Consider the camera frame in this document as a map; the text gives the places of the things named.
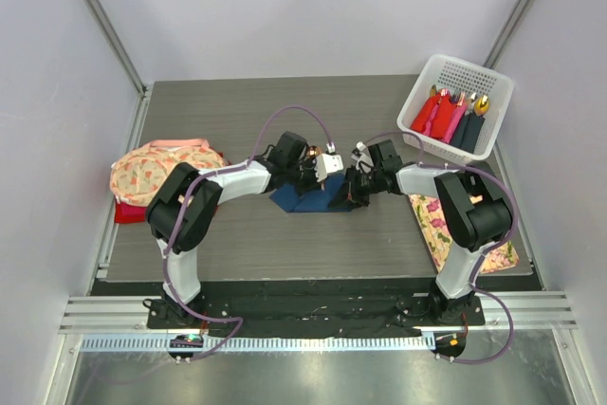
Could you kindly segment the blue paper napkin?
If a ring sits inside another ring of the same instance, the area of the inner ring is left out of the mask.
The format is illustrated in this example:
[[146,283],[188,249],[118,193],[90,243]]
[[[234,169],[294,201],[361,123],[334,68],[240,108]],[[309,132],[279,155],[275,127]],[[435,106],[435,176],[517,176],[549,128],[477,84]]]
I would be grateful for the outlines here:
[[331,175],[325,181],[324,189],[313,190],[303,194],[298,194],[294,185],[285,184],[273,192],[269,199],[285,212],[349,212],[350,209],[329,207],[329,203],[337,195],[343,181],[344,175]]

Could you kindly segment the rose gold spoon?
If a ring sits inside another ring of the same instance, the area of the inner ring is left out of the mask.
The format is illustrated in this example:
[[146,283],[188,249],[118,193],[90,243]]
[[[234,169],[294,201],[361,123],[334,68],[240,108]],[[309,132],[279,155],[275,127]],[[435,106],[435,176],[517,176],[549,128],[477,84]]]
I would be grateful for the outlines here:
[[306,156],[309,158],[314,158],[319,156],[322,153],[322,149],[318,146],[309,146],[306,151]]

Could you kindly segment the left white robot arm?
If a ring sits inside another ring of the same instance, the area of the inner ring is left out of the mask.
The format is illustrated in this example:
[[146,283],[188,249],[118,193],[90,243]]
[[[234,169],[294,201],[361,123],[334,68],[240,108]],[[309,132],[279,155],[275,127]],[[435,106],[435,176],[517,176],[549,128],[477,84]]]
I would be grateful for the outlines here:
[[319,190],[327,174],[319,172],[322,149],[292,132],[250,161],[216,170],[178,164],[152,202],[145,220],[163,261],[162,298],[180,327],[195,326],[202,315],[197,248],[206,237],[219,206],[233,199],[272,193],[289,184],[298,193]]

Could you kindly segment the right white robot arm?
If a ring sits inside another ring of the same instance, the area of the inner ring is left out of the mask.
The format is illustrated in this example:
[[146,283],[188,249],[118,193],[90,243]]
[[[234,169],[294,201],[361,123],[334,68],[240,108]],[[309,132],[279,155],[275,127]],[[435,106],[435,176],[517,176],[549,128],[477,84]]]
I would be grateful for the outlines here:
[[389,140],[367,147],[371,163],[349,167],[328,207],[366,207],[370,196],[391,193],[434,198],[444,215],[450,251],[433,280],[425,316],[433,322],[457,322],[475,295],[475,282],[492,248],[506,242],[518,213],[501,181],[481,167],[438,168],[405,163]]

